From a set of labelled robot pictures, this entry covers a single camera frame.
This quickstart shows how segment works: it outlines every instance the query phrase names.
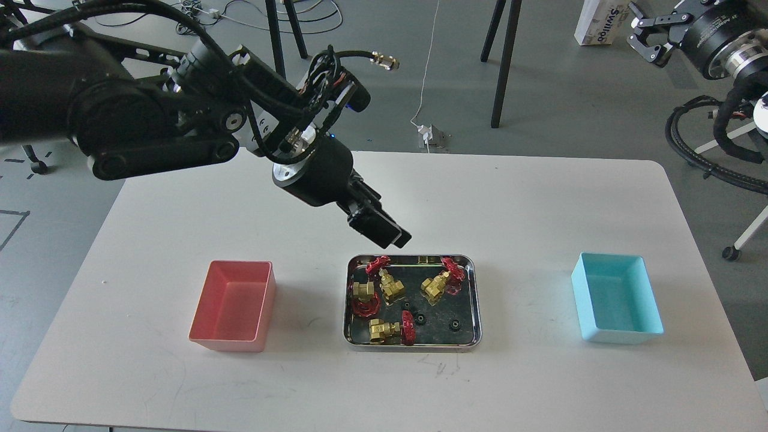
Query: metal connector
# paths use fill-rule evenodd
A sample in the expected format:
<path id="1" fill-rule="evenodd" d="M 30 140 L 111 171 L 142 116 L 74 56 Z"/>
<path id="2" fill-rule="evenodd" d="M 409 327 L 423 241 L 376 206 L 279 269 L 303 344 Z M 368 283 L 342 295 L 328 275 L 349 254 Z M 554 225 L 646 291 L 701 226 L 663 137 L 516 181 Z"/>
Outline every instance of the metal connector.
<path id="1" fill-rule="evenodd" d="M 379 65 L 388 71 L 393 71 L 400 67 L 400 62 L 397 60 L 397 58 L 394 58 L 391 55 L 384 55 L 376 51 L 372 52 L 371 54 L 373 54 L 371 63 L 374 65 Z"/>
<path id="2" fill-rule="evenodd" d="M 396 281 L 386 269 L 379 270 L 379 276 L 382 279 L 382 294 L 387 303 L 392 303 L 398 297 L 406 293 L 406 287 L 401 281 Z"/>
<path id="3" fill-rule="evenodd" d="M 400 336 L 402 331 L 400 323 L 387 323 L 378 318 L 368 321 L 368 329 L 371 332 L 371 344 L 383 344 L 387 337 Z"/>
<path id="4" fill-rule="evenodd" d="M 352 284 L 352 298 L 360 300 L 363 303 L 368 303 L 373 298 L 375 291 L 373 290 L 373 282 L 369 281 L 366 284 L 355 282 Z"/>
<path id="5" fill-rule="evenodd" d="M 435 276 L 434 279 L 427 278 L 422 282 L 422 295 L 427 299 L 429 304 L 432 306 L 437 304 L 443 293 L 445 293 L 445 284 L 450 277 L 450 272 L 443 271 L 441 274 Z"/>

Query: chair caster wheel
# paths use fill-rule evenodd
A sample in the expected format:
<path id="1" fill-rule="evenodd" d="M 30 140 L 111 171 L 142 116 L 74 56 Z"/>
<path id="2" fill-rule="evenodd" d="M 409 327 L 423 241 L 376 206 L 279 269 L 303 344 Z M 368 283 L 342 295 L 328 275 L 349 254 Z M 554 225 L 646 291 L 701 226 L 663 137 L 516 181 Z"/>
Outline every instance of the chair caster wheel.
<path id="1" fill-rule="evenodd" d="M 48 173 L 48 166 L 43 161 L 32 162 L 31 167 L 32 167 L 32 172 L 34 172 L 35 174 L 43 175 Z"/>
<path id="2" fill-rule="evenodd" d="M 729 246 L 723 249 L 723 258 L 728 261 L 736 261 L 741 258 L 741 251 L 736 249 L 734 246 Z"/>

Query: cardboard box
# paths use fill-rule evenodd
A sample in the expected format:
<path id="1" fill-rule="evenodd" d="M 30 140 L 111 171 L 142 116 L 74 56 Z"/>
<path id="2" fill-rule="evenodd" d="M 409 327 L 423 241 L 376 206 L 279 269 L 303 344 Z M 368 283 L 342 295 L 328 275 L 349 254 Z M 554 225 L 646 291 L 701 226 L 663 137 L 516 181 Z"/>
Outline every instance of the cardboard box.
<path id="1" fill-rule="evenodd" d="M 628 0 L 584 0 L 576 41 L 579 45 L 610 45 L 630 15 Z"/>

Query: gray floor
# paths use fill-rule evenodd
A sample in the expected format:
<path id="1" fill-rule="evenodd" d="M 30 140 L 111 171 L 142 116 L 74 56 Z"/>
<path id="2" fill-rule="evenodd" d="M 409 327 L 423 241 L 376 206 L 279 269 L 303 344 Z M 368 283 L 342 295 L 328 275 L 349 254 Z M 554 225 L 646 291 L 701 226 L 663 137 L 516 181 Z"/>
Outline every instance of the gray floor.
<path id="1" fill-rule="evenodd" d="M 343 26 L 324 35 L 308 35 L 310 53 L 329 43 L 338 49 L 376 49 L 397 56 L 402 67 L 386 73 L 363 60 L 345 63 L 370 90 L 372 104 L 363 113 L 345 113 L 334 128 L 336 135 L 358 150 L 418 151 L 415 128 L 409 119 L 419 105 L 436 2 L 338 3 L 344 11 Z M 704 81 L 681 56 L 673 58 L 666 69 L 656 69 L 621 40 L 610 47 L 579 47 L 573 38 L 581 11 L 579 3 L 524 3 L 502 127 L 491 130 L 501 36 L 488 64 L 480 63 L 478 57 L 493 1 L 442 0 L 424 107 L 417 123 L 432 123 L 448 132 L 449 148 L 455 153 L 650 159 L 663 165 L 753 377 L 765 378 L 768 229 L 743 249 L 744 256 L 737 263 L 724 261 L 720 252 L 734 242 L 768 200 L 716 179 L 704 181 L 699 171 L 688 167 L 668 148 L 663 136 L 664 122 L 672 108 L 705 93 L 722 98 L 730 83 Z M 665 13 L 674 3 L 659 0 L 645 4 L 654 12 Z M 210 0 L 210 5 L 221 8 L 223 1 Z M 316 13 L 330 11 L 330 5 L 322 5 Z M 248 5 L 233 6 L 230 12 L 240 20 L 266 24 Z M 108 17 L 102 21 L 115 23 L 121 19 Z M 312 31 L 325 25 L 308 24 L 304 29 Z M 172 25 L 155 18 L 126 28 L 105 30 L 95 23 L 92 27 L 183 51 L 193 41 L 176 36 Z M 265 61 L 271 60 L 266 32 L 221 22 L 210 33 L 227 51 L 242 43 Z M 283 43 L 289 79 L 295 81 L 308 62 L 299 59 L 289 35 Z M 132 65 L 131 69 L 146 74 L 156 68 Z M 704 113 L 691 115 L 682 129 L 692 142 L 711 139 L 711 121 Z M 45 159 L 55 167 L 50 175 L 28 178 L 26 164 L 5 161 L 23 159 L 21 149 L 0 148 L 0 210 L 30 212 L 0 251 L 0 430 L 61 429 L 15 421 L 8 406 L 121 186 L 119 182 L 97 181 L 89 176 L 84 159 L 70 145 L 47 144 L 36 149 L 41 156 L 51 152 Z M 720 155 L 718 150 L 711 157 L 768 177 L 763 167 L 744 166 Z M 254 187 L 273 187 L 268 177 L 265 173 L 264 183 Z M 0 214 L 0 242 L 20 217 Z M 510 254 L 515 253 L 524 251 L 510 250 Z"/>

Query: tray rim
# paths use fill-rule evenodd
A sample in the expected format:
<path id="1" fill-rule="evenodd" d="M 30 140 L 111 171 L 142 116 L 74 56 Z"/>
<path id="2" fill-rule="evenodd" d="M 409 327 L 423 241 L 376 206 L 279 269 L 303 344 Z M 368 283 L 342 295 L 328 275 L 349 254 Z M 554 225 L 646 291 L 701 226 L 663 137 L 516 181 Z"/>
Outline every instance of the tray rim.
<path id="1" fill-rule="evenodd" d="M 371 344 L 360 344 L 356 343 L 350 340 L 349 334 L 348 334 L 348 326 L 347 326 L 347 311 L 349 309 L 348 300 L 349 296 L 346 293 L 346 289 L 348 289 L 348 283 L 349 279 L 351 277 L 350 271 L 353 269 L 353 266 L 356 266 L 356 263 L 360 261 L 360 258 L 377 258 L 380 256 L 386 255 L 387 257 L 394 258 L 394 257 L 437 257 L 437 258 L 443 258 L 443 257 L 461 257 L 464 258 L 467 262 L 467 264 L 464 266 L 465 268 L 471 267 L 472 271 L 472 281 L 473 284 L 470 284 L 469 289 L 469 304 L 472 309 L 472 317 L 476 319 L 477 324 L 473 325 L 473 329 L 475 329 L 475 336 L 472 338 L 472 340 L 467 344 L 414 344 L 414 345 L 371 345 Z M 356 351 L 375 351 L 375 352 L 466 352 L 470 351 L 472 348 L 476 347 L 477 344 L 480 343 L 480 340 L 482 339 L 482 320 L 480 317 L 480 307 L 479 307 L 479 299 L 478 299 L 478 292 L 477 292 L 477 274 L 475 272 L 475 262 L 468 256 L 464 254 L 358 254 L 354 257 L 350 258 L 347 262 L 347 270 L 346 270 L 346 278 L 345 278 L 345 293 L 344 293 L 344 304 L 343 304 L 343 321 L 342 321 L 342 337 L 347 342 L 349 346 L 351 346 Z"/>

